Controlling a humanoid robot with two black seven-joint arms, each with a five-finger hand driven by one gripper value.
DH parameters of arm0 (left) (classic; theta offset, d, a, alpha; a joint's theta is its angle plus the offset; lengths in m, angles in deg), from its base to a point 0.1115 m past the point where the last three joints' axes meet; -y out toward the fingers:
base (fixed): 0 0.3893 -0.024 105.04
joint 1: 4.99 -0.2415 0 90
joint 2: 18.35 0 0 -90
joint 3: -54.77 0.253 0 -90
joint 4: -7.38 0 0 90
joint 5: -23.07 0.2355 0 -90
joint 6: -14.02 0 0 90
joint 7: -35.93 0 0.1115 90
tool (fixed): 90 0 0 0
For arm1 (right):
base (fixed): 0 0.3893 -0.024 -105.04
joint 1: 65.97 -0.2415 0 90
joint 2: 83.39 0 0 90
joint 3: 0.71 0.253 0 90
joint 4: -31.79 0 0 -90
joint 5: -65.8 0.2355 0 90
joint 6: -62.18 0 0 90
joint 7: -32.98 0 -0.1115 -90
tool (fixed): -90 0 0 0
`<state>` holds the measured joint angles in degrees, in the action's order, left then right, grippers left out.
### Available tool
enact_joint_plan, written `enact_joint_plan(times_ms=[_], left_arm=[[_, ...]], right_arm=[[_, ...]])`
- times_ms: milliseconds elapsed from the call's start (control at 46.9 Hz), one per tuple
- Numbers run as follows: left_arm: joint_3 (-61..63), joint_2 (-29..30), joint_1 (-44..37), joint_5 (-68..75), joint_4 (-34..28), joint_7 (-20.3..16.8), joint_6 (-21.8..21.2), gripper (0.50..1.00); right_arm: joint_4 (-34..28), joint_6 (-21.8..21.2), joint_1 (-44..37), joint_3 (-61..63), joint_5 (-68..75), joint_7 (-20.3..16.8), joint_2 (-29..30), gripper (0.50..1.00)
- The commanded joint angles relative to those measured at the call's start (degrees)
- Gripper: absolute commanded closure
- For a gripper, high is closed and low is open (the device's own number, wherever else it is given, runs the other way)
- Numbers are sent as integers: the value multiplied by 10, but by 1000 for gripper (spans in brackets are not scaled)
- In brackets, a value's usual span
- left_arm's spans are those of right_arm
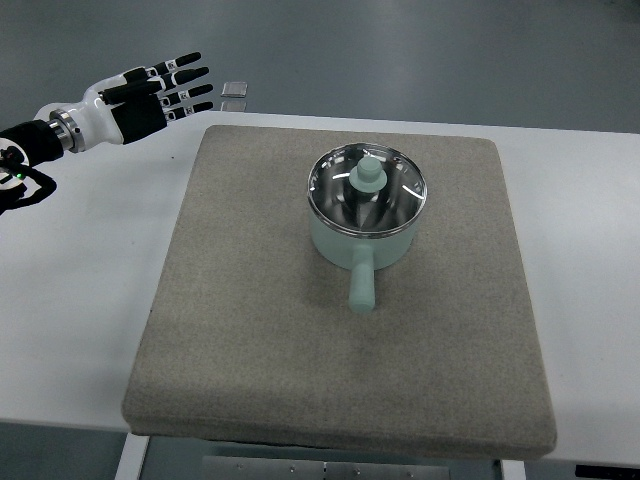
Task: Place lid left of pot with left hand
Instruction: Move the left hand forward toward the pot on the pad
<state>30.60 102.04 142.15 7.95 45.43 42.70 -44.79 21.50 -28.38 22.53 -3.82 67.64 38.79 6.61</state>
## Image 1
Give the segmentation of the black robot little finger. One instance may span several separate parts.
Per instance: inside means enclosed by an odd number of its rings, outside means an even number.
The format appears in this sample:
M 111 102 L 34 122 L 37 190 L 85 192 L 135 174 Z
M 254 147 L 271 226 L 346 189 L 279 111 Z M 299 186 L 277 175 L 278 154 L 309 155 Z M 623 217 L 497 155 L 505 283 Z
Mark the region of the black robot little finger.
M 165 109 L 163 113 L 167 121 L 177 121 L 197 113 L 210 111 L 213 107 L 214 103 L 207 101 L 188 106 L 178 106 L 172 109 Z

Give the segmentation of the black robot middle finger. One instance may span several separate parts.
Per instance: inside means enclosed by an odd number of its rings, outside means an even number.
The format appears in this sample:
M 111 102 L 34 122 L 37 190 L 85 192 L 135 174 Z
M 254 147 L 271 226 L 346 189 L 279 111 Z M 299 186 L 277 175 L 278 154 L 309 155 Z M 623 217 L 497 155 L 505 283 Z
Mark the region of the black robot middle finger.
M 209 73 L 208 67 L 185 69 L 160 76 L 163 86 L 180 86 L 203 77 Z

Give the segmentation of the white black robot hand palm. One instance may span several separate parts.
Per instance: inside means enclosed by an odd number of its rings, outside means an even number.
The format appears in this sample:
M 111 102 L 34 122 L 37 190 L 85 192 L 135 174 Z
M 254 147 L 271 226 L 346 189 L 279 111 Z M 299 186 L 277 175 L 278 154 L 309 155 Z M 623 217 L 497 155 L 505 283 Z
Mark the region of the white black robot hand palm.
M 49 113 L 48 126 L 63 150 L 87 151 L 101 143 L 126 145 L 167 127 L 156 94 L 135 92 L 123 103 L 109 104 L 102 93 L 115 87 L 131 87 L 149 79 L 151 69 L 133 69 L 90 86 L 82 100 L 64 104 Z

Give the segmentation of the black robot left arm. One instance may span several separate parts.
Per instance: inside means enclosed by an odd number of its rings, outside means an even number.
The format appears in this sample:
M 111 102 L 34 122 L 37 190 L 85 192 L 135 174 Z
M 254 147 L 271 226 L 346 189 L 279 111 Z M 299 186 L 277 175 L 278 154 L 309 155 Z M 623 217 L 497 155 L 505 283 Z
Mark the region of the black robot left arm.
M 78 103 L 63 104 L 45 120 L 34 119 L 1 132 L 1 211 L 42 202 L 57 183 L 36 167 L 67 152 L 99 144 L 127 145 L 165 129 L 169 123 L 213 108 L 210 101 L 187 102 L 213 90 L 185 86 L 209 73 L 191 65 L 193 52 L 153 66 L 140 66 L 90 86 Z

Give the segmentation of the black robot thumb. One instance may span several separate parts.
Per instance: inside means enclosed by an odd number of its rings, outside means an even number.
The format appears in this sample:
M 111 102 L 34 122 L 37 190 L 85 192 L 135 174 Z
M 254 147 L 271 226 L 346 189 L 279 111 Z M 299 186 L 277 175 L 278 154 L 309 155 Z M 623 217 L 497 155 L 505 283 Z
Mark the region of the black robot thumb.
M 163 89 L 160 81 L 140 81 L 127 83 L 102 91 L 105 104 L 119 104 L 141 96 L 155 94 Z

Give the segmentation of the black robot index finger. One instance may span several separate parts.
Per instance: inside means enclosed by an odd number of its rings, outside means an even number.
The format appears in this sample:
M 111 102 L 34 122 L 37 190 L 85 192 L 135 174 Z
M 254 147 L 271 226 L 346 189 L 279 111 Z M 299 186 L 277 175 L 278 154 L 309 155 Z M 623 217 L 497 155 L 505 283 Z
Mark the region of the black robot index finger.
M 195 63 L 202 57 L 200 52 L 192 52 L 180 57 L 166 60 L 151 67 L 146 67 L 145 72 L 147 75 L 165 75 L 168 73 L 174 73 L 181 67 Z

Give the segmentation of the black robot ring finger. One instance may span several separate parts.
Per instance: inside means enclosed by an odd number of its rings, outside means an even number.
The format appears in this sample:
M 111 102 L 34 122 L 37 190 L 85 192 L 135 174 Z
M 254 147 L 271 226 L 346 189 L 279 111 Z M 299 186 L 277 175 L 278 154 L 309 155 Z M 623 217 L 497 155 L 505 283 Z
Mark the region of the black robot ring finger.
M 205 84 L 205 85 L 193 87 L 187 90 L 174 92 L 167 96 L 164 96 L 162 98 L 162 103 L 163 104 L 179 104 L 189 99 L 207 94 L 211 92 L 213 89 L 214 87 L 212 84 Z

